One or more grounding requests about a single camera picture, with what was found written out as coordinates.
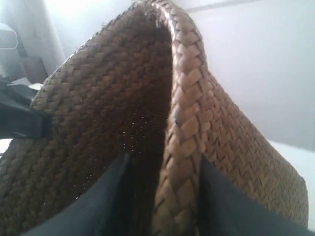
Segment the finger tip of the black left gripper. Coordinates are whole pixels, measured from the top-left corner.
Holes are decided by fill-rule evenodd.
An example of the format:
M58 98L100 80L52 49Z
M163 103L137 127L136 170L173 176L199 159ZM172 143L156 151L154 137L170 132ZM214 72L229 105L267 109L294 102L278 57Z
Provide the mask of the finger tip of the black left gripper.
M50 130L51 116L31 107L41 84L0 80L0 138L40 139Z

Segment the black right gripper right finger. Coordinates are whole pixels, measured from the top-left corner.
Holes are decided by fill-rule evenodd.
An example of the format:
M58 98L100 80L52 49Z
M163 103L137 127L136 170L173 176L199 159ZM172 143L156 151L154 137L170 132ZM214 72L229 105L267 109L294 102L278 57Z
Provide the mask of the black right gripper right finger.
M197 225L201 236L313 236L314 232L268 210L201 159Z

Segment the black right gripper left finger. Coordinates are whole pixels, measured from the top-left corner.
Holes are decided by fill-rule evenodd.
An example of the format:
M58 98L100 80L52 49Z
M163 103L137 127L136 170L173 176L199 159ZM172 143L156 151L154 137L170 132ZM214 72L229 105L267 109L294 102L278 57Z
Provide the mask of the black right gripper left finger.
M127 236L132 208L132 163L120 154L84 195L25 235Z

